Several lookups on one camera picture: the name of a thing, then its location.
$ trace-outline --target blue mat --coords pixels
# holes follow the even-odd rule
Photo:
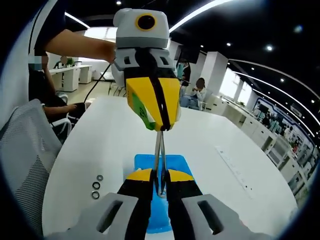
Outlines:
[[[165,155],[168,169],[184,172],[192,176],[185,158],[181,155]],[[155,166],[155,155],[138,154],[134,158],[134,169],[153,169]],[[159,159],[159,179],[161,179],[162,159]],[[167,199],[161,198],[153,186],[153,199],[151,202],[151,217],[146,230],[148,234],[157,234],[171,231],[170,219],[168,216]]]

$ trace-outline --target ceiling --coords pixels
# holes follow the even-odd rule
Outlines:
[[[67,12],[90,27],[101,27],[112,26],[113,16],[121,8],[145,8],[163,11],[172,27],[208,2],[211,0],[122,0],[122,4],[118,6],[116,0],[69,0]],[[228,59],[246,60],[275,68],[297,78],[320,96],[317,7],[317,1],[234,0],[201,13],[173,31],[170,36],[173,41],[187,46],[200,49],[200,45],[203,45],[201,50],[204,52],[218,51]],[[67,19],[67,27],[72,31],[85,30],[82,25],[70,19]],[[266,50],[267,45],[272,46],[272,51]],[[234,64],[231,61],[229,67],[284,90],[320,120],[320,101],[300,83],[275,71],[248,63]],[[291,98],[270,86],[258,81],[252,82],[252,79],[244,76],[241,79],[249,84],[253,83],[253,88],[287,107],[294,103]],[[303,108],[301,112],[305,116],[301,120],[311,131],[314,134],[320,131],[320,126],[310,114]]]

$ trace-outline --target potted plant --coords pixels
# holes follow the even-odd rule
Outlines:
[[[75,60],[72,57],[68,57],[66,65],[69,67],[73,67],[75,65]]]

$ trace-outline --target human hand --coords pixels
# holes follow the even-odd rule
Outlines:
[[[76,108],[77,108],[77,105],[74,105],[74,104],[65,106],[65,109],[66,109],[67,113],[76,110]]]

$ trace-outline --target green label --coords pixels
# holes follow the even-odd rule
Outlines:
[[[133,102],[134,112],[140,116],[140,118],[144,122],[144,125],[146,126],[146,128],[149,130],[155,130],[156,123],[149,121],[148,113],[147,113],[145,105],[140,101],[138,96],[135,95],[134,93],[132,94],[132,102]]]

